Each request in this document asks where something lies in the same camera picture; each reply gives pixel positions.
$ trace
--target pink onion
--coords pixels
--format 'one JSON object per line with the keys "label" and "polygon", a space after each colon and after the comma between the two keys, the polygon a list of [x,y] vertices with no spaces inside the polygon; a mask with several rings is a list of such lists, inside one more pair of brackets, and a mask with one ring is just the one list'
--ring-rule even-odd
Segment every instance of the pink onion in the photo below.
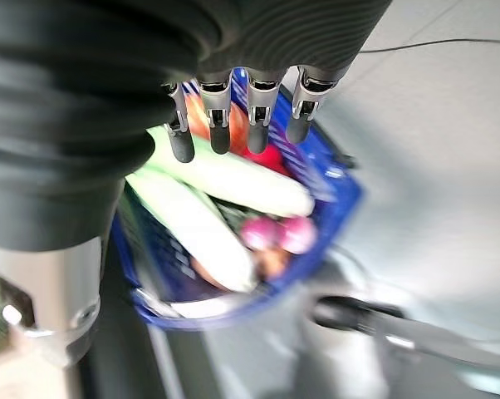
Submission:
{"label": "pink onion", "polygon": [[241,228],[241,238],[251,249],[271,248],[277,240],[277,223],[266,217],[245,220]]}
{"label": "pink onion", "polygon": [[278,243],[291,254],[304,254],[313,246],[316,236],[313,221],[299,216],[283,220]]}

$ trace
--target cucumber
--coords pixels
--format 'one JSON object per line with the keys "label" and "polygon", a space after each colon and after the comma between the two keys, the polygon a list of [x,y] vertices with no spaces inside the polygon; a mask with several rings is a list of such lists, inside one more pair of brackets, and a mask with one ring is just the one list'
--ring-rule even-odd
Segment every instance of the cucumber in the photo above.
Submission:
{"label": "cucumber", "polygon": [[248,250],[218,212],[187,185],[143,168],[126,177],[144,207],[194,256],[209,275],[232,291],[249,292],[257,285]]}
{"label": "cucumber", "polygon": [[314,201],[300,183],[250,160],[227,153],[218,155],[207,140],[195,136],[195,157],[178,162],[163,127],[150,129],[156,150],[146,166],[161,170],[177,180],[215,198],[240,204],[264,214],[282,217],[308,216]]}

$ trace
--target gray floor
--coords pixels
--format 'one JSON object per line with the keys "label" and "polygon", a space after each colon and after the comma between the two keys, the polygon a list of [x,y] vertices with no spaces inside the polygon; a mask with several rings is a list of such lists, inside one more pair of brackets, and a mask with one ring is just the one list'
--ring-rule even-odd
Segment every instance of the gray floor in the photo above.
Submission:
{"label": "gray floor", "polygon": [[[395,0],[365,48],[448,37],[500,38],[500,0]],[[318,121],[361,165],[366,197],[341,245],[376,279],[373,294],[420,320],[500,340],[500,46],[358,56]],[[289,397],[302,345],[296,295],[200,338],[224,397]],[[396,397],[419,397],[415,389],[436,381],[446,392],[424,388],[426,397],[483,397],[424,365]]]}

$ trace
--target red fruit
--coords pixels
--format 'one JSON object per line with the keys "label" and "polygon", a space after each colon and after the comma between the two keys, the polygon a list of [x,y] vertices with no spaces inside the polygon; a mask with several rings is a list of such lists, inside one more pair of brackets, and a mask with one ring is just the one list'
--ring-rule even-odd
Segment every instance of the red fruit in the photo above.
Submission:
{"label": "red fruit", "polygon": [[282,153],[272,144],[268,144],[261,154],[254,154],[247,148],[243,151],[243,157],[277,173],[291,177],[291,174],[282,164]]}

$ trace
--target robotic hand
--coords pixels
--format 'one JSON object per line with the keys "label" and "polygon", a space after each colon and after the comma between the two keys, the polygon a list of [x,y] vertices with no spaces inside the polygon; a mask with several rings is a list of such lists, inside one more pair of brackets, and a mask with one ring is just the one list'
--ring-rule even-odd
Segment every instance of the robotic hand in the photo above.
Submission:
{"label": "robotic hand", "polygon": [[222,154],[231,70],[246,67],[248,145],[260,152],[283,74],[298,66],[287,130],[299,142],[389,2],[2,0],[4,317],[52,361],[77,361],[99,312],[124,176],[154,149],[145,128],[167,123],[174,155],[193,159],[179,83],[198,78],[211,144]]}

